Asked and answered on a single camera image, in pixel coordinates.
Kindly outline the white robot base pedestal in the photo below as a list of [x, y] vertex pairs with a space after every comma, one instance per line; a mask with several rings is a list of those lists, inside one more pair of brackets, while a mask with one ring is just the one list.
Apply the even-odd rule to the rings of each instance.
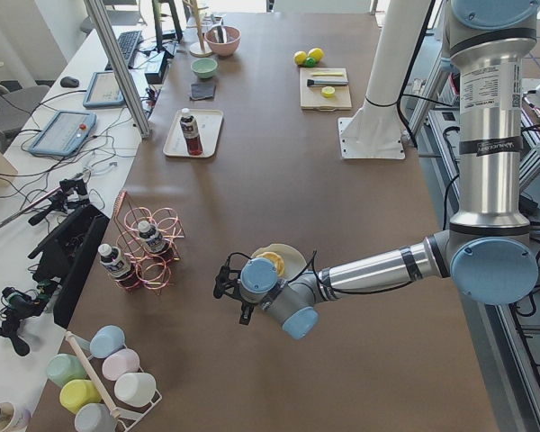
[[351, 118], [338, 120], [344, 159], [404, 159], [403, 124], [398, 115], [419, 39], [426, 33], [434, 3], [391, 1], [373, 60], [364, 103]]

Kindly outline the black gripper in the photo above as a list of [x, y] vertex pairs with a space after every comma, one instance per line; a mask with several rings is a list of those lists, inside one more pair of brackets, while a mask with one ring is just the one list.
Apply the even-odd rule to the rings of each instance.
[[[215, 277], [215, 285], [213, 288], [213, 297], [220, 299], [226, 295], [231, 299], [242, 301], [242, 296], [239, 291], [239, 277], [241, 271], [232, 269], [230, 258], [227, 258], [225, 263], [220, 267], [219, 273]], [[254, 305], [250, 302], [243, 301], [238, 323], [247, 326], [251, 320]]]

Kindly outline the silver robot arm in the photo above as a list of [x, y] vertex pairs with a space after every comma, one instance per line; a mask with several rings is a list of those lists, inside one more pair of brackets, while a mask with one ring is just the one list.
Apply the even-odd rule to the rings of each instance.
[[438, 62], [455, 68], [459, 86], [459, 207], [447, 229], [418, 244], [352, 263], [287, 274], [262, 251], [241, 269], [223, 265], [215, 298], [241, 304], [240, 323], [255, 309], [292, 338], [316, 325], [315, 305], [348, 295], [394, 291], [430, 276], [451, 278], [477, 302], [511, 304], [539, 277], [529, 246], [530, 222], [518, 208], [522, 74], [536, 45], [537, 1], [449, 1]]

